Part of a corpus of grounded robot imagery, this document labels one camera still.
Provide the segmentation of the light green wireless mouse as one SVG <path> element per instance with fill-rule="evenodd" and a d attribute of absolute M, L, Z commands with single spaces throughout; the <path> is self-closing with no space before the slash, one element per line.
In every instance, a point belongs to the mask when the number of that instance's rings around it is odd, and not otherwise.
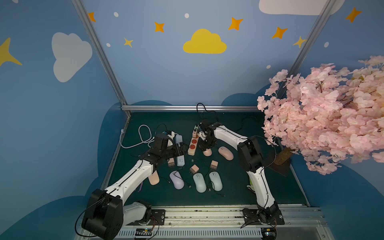
<path fill-rule="evenodd" d="M 201 173 L 194 174 L 193 180 L 195 182 L 196 190 L 198 193 L 204 193 L 207 190 L 204 176 Z"/>

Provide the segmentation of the purple wireless mouse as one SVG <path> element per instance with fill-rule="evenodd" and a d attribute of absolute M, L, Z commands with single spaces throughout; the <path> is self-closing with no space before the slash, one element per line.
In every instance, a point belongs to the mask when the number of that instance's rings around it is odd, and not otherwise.
<path fill-rule="evenodd" d="M 185 186 L 185 182 L 178 171 L 171 172 L 170 179 L 176 190 L 181 190 Z"/>

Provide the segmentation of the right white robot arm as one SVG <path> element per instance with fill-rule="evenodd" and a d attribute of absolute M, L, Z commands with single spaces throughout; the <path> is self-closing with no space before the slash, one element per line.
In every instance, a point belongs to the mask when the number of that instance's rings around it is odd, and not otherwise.
<path fill-rule="evenodd" d="M 228 129 L 219 122 L 203 121 L 198 124 L 198 142 L 202 151 L 211 149 L 221 140 L 238 152 L 241 168 L 249 175 L 254 186 L 259 214 L 272 217 L 279 210 L 273 197 L 266 176 L 265 164 L 260 144 L 256 137 L 245 137 Z"/>

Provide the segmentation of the white power strip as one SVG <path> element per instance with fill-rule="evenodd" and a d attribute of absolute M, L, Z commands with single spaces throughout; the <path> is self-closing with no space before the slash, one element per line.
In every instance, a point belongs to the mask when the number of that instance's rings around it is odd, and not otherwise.
<path fill-rule="evenodd" d="M 183 167 L 185 165 L 185 146 L 183 142 L 183 137 L 181 135 L 175 135 L 175 143 L 177 145 L 177 166 L 178 167 Z"/>

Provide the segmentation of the cream red power strip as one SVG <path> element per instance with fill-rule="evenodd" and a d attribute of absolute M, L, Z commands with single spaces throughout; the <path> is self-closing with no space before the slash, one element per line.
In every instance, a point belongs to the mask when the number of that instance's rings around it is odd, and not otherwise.
<path fill-rule="evenodd" d="M 189 149 L 188 149 L 188 155 L 190 155 L 190 156 L 194 156 L 196 153 L 196 149 L 198 146 L 198 140 L 199 140 L 198 130 L 199 130 L 199 126 L 195 125 L 193 133 L 192 133 L 192 139 L 191 139 Z"/>

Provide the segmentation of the pink charger adapter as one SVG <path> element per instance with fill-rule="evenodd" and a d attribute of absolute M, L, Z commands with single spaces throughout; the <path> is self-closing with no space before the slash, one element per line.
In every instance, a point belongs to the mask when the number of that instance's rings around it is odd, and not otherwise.
<path fill-rule="evenodd" d="M 219 163 L 217 161 L 212 160 L 210 164 L 210 169 L 216 170 L 218 168 Z"/>
<path fill-rule="evenodd" d="M 174 167 L 176 165 L 174 158 L 168 159 L 167 163 L 168 163 L 168 167 L 170 167 L 170 168 Z"/>
<path fill-rule="evenodd" d="M 196 173 L 198 173 L 199 172 L 199 167 L 197 166 L 197 165 L 193 165 L 192 167 L 190 167 L 190 172 L 191 172 L 191 174 L 196 174 Z"/>

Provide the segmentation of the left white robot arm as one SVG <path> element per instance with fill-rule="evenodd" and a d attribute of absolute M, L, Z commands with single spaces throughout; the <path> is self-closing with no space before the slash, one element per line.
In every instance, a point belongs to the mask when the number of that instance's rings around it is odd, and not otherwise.
<path fill-rule="evenodd" d="M 103 240 L 114 239 L 125 225 L 152 220 L 152 206 L 144 202 L 126 205 L 137 187 L 149 178 L 164 161 L 188 151 L 182 136 L 165 131 L 154 137 L 154 145 L 141 154 L 137 163 L 123 177 L 104 190 L 92 192 L 87 208 L 80 215 L 81 227 Z"/>

